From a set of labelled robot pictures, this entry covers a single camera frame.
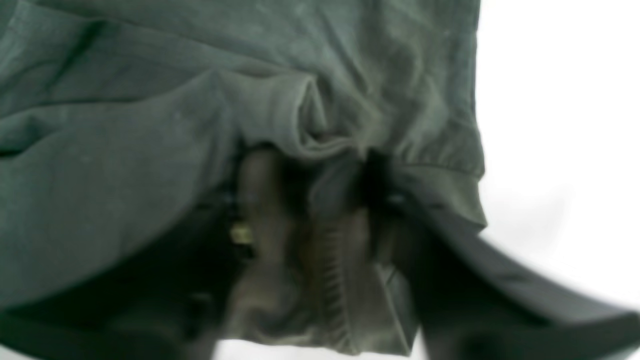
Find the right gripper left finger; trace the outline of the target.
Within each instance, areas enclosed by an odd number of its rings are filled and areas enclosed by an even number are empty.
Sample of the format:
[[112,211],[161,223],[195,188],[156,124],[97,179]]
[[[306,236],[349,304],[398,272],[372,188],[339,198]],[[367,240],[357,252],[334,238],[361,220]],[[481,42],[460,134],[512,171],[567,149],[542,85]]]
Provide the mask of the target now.
[[290,240],[297,221],[283,185],[285,157],[274,148],[253,150],[238,169],[240,227],[254,251],[227,301],[228,339],[263,346],[297,346],[301,291],[290,264]]

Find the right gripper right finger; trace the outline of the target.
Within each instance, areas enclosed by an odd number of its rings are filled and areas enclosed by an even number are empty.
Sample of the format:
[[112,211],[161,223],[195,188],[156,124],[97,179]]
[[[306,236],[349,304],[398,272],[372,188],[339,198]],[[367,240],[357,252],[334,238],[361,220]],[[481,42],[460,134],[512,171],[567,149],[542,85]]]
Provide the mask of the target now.
[[378,251],[407,280],[430,360],[626,360],[639,312],[598,300],[503,253],[386,153],[365,160],[370,209],[396,234]]

